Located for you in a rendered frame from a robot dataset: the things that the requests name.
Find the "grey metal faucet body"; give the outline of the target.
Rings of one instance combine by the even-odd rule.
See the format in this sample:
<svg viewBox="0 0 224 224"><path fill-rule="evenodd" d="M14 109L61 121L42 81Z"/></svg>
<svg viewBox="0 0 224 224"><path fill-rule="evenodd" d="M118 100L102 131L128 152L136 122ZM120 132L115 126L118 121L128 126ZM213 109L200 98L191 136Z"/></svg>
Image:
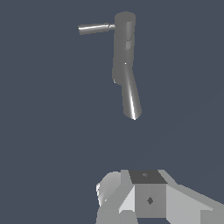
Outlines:
<svg viewBox="0 0 224 224"><path fill-rule="evenodd" d="M122 87L123 113L132 120L142 114L137 84L132 71L136 15L124 11L115 15L112 79Z"/></svg>

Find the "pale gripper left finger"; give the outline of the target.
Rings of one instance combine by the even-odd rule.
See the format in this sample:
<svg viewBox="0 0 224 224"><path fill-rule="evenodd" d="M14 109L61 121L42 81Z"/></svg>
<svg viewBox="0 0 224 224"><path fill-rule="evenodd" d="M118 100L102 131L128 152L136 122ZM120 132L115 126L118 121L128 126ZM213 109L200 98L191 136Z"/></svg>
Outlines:
<svg viewBox="0 0 224 224"><path fill-rule="evenodd" d="M128 170L108 173L96 185L100 207L95 224L136 224L136 214L131 209L119 211L132 188Z"/></svg>

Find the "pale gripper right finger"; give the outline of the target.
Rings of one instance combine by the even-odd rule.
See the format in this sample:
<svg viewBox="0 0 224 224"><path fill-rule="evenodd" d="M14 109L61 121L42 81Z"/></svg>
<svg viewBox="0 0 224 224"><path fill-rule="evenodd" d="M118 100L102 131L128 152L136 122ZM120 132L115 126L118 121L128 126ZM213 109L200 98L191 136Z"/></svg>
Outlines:
<svg viewBox="0 0 224 224"><path fill-rule="evenodd" d="M171 224L224 224L224 205L179 185L165 170L129 170L137 218L166 218Z"/></svg>

